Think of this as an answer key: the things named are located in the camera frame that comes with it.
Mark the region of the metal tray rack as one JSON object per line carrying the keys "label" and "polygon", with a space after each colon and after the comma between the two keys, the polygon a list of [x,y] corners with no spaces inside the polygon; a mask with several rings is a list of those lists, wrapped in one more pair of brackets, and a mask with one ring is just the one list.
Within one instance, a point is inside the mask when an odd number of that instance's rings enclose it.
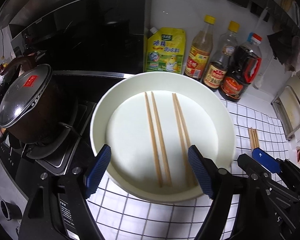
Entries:
{"label": "metal tray rack", "polygon": [[300,128],[300,99],[292,86],[281,88],[271,105],[281,121],[286,140],[292,140]]}

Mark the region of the vinegar bottle yellow cap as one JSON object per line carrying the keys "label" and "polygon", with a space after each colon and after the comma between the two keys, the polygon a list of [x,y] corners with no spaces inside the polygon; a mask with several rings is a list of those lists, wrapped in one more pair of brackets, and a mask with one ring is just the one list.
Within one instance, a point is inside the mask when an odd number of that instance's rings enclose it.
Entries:
{"label": "vinegar bottle yellow cap", "polygon": [[199,81],[209,61],[213,49],[213,28],[215,18],[205,15],[204,26],[194,37],[187,58],[184,75]]}

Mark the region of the yellow seasoning pouch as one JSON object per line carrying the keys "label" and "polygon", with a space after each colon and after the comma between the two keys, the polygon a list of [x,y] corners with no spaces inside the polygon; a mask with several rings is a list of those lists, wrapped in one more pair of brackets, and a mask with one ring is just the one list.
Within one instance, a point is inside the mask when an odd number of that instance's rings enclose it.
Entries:
{"label": "yellow seasoning pouch", "polygon": [[145,59],[145,72],[181,74],[186,47],[183,29],[162,27],[150,29]]}

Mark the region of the soy sauce bottle yellow cap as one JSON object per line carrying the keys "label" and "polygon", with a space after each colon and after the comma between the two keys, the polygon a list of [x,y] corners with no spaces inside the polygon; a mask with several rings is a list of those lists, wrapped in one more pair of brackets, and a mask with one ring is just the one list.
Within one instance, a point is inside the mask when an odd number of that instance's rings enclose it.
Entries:
{"label": "soy sauce bottle yellow cap", "polygon": [[216,91],[228,70],[229,62],[237,48],[237,33],[240,25],[230,21],[226,33],[220,36],[217,49],[211,57],[202,78],[202,84]]}

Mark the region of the white round bowl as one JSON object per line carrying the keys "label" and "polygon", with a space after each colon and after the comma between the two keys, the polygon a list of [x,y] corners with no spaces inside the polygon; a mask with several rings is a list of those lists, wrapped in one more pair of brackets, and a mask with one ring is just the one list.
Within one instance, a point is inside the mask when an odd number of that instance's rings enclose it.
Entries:
{"label": "white round bowl", "polygon": [[108,176],[141,199],[176,203],[202,195],[187,158],[190,146],[229,169],[236,135],[225,104],[189,77],[149,72],[102,96],[90,123],[94,153],[108,145]]}

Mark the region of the black gas stove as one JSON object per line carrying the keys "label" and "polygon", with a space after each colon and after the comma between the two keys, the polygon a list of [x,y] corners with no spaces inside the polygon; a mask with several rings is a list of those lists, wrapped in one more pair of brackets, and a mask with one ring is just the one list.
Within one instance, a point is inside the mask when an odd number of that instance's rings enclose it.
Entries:
{"label": "black gas stove", "polygon": [[[63,98],[64,130],[50,144],[25,144],[13,135],[0,143],[0,239],[19,239],[19,229],[36,176],[62,176],[97,156],[88,126],[97,102],[126,74],[143,70],[151,0],[75,0],[20,30],[13,44],[32,66],[48,64]],[[24,73],[12,75],[0,97]],[[74,230],[64,194],[60,196],[67,233]]]}

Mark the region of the white black grid cloth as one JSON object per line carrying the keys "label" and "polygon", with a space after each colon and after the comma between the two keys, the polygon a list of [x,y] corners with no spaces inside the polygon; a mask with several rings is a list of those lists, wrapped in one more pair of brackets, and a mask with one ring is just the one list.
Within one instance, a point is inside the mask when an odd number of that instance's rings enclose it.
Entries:
{"label": "white black grid cloth", "polygon": [[[236,157],[250,153],[250,127],[257,130],[264,151],[275,158],[289,157],[281,121],[269,103],[258,98],[247,106],[226,100],[222,103],[235,126]],[[87,204],[105,239],[194,239],[212,200],[202,195],[175,204],[155,204],[127,193],[103,176]]]}

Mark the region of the dark pot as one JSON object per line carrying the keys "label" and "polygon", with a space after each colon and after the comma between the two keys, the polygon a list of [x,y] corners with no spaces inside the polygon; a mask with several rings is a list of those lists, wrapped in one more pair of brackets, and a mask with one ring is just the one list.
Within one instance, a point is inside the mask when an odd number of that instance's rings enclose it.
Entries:
{"label": "dark pot", "polygon": [[[18,57],[8,64],[3,73],[6,74],[14,66],[22,68],[24,72],[35,68],[29,58]],[[23,115],[13,126],[0,127],[0,143],[3,142],[6,135],[13,135],[25,144],[48,145],[57,140],[64,130],[59,122],[62,115],[62,104],[63,98],[60,96],[56,79],[52,73],[51,80],[35,107]]]}

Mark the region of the dark soy sauce jug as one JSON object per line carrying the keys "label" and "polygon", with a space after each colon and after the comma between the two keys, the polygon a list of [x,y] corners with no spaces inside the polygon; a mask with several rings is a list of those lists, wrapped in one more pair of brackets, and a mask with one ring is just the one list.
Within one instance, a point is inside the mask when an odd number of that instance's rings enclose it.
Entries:
{"label": "dark soy sauce jug", "polygon": [[218,89],[226,100],[238,102],[242,94],[253,83],[262,61],[261,41],[261,36],[252,33],[250,38],[235,50]]}

